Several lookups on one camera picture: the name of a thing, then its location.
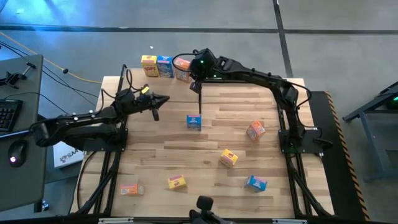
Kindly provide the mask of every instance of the wooden tabletop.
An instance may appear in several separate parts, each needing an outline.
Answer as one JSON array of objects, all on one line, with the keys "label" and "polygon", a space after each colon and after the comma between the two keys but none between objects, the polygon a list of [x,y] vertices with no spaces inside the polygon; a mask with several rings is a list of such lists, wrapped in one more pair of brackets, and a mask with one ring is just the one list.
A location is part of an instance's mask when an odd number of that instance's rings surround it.
[{"label": "wooden tabletop", "polygon": [[[170,100],[159,110],[160,121],[154,121],[150,111],[128,117],[129,137],[120,161],[112,216],[188,217],[189,210],[196,209],[198,196],[207,195],[214,199],[212,211],[221,217],[294,217],[285,157],[277,137],[276,103],[267,88],[252,84],[203,84],[202,131],[189,131],[187,114],[198,114],[198,95],[189,90],[189,84],[176,79],[148,78],[142,69],[131,71],[134,87],[148,83],[154,93],[169,95]],[[304,85],[301,78],[289,81]],[[119,77],[104,77],[102,88],[115,94],[118,82]],[[298,101],[305,100],[305,91],[298,90]],[[112,100],[106,96],[105,105]],[[259,143],[246,136],[246,129],[256,119],[266,129]],[[301,106],[300,119],[306,125],[313,124],[308,103]],[[232,169],[218,162],[224,149],[239,156]],[[103,152],[97,153],[86,167],[79,189],[82,203],[98,185],[103,157]],[[312,154],[302,157],[309,189],[333,213],[321,160]],[[185,176],[188,187],[169,190],[167,179],[180,174]],[[243,188],[250,175],[268,181],[265,192]],[[137,180],[145,187],[143,196],[120,195],[121,184],[135,184]],[[304,212],[300,190],[298,195]],[[71,212],[76,210],[74,200]]]}]

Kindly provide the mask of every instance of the blue box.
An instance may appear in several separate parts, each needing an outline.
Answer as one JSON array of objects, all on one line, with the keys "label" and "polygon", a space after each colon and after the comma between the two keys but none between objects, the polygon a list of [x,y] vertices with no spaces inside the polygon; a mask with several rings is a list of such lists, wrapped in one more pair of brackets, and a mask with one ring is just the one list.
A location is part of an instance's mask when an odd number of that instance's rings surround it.
[{"label": "blue box", "polygon": [[172,60],[173,57],[161,56],[161,55],[157,56],[156,65],[160,77],[174,78]]},{"label": "blue box", "polygon": [[201,130],[201,115],[193,114],[187,115],[187,128],[200,131]]},{"label": "blue box", "polygon": [[261,180],[260,178],[256,177],[255,175],[251,175],[250,177],[248,177],[248,179],[244,183],[244,187],[252,188],[256,192],[262,192],[262,191],[266,190],[267,181]]}]

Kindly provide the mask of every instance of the small box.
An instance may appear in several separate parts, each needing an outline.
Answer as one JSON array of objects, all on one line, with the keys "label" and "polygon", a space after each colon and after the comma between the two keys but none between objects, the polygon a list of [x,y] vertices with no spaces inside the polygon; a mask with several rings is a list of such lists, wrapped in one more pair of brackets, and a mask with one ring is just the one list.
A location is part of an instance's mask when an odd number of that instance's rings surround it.
[{"label": "small box", "polygon": [[267,181],[261,180],[260,178],[256,177],[255,175],[251,175],[246,179],[244,183],[244,187],[249,187],[255,190],[256,192],[262,192],[266,190]]},{"label": "small box", "polygon": [[141,57],[142,68],[148,77],[158,77],[159,71],[156,66],[156,56],[143,55]]},{"label": "small box", "polygon": [[139,184],[120,185],[121,195],[140,196],[144,195],[144,186]]},{"label": "small box", "polygon": [[157,56],[157,69],[159,71],[159,76],[164,78],[174,78],[172,57],[168,56]]},{"label": "small box", "polygon": [[238,156],[233,154],[228,149],[225,149],[222,155],[220,156],[220,162],[224,164],[226,167],[232,168],[238,160]]},{"label": "small box", "polygon": [[266,133],[266,130],[262,127],[260,121],[251,123],[246,131],[246,134],[253,140],[258,141]]},{"label": "small box", "polygon": [[200,114],[187,115],[187,128],[196,131],[201,131],[201,115]]},{"label": "small box", "polygon": [[169,178],[168,181],[170,190],[176,190],[187,186],[184,175],[178,175],[176,177]]},{"label": "small box", "polygon": [[[190,62],[187,60],[184,60],[182,58],[176,58],[174,60],[174,65],[182,70],[188,70],[189,69],[189,64]],[[174,74],[176,79],[184,81],[186,83],[190,83],[191,82],[191,77],[189,76],[189,72],[183,72],[178,70],[177,68],[174,69]]]}]

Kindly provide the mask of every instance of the keyboard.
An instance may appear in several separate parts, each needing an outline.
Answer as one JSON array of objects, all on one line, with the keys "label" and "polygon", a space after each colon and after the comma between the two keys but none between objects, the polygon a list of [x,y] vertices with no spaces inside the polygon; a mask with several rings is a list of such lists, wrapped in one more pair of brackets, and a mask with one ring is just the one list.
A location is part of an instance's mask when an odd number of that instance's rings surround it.
[{"label": "keyboard", "polygon": [[12,131],[21,112],[22,102],[22,100],[0,100],[0,131]]}]

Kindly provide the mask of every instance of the yellow cable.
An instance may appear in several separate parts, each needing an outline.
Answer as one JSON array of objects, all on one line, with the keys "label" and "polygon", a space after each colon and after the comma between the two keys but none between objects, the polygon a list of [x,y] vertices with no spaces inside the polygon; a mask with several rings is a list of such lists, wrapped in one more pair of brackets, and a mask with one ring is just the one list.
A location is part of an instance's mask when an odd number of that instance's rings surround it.
[{"label": "yellow cable", "polygon": [[[0,32],[0,34],[3,35],[3,36],[5,36],[5,38],[7,38],[7,39],[13,41],[13,42],[16,43],[17,45],[20,45],[21,47],[25,48],[26,50],[32,52],[33,54],[38,54],[38,53],[34,52],[33,50],[29,49],[28,47],[26,47],[25,45],[23,45],[23,44],[19,43],[18,41],[14,40],[13,38],[7,36],[6,34],[3,34],[2,32]],[[55,67],[57,67],[57,68],[59,68],[60,70],[63,71],[63,68],[60,67],[59,65],[57,65],[57,64],[55,64],[55,63],[53,63],[53,62],[51,62],[50,60],[47,60],[46,58],[44,58],[44,60],[45,60],[46,62],[48,62],[48,63],[54,65]],[[85,81],[85,82],[91,82],[91,83],[102,84],[101,82],[94,81],[94,80],[87,80],[87,79],[85,79],[85,78],[79,77],[78,75],[75,75],[75,74],[70,73],[70,72],[68,72],[68,74],[71,75],[71,76],[73,76],[73,77],[75,77],[75,78],[78,78],[78,79],[80,79],[80,80],[82,80],[82,81]]]}]

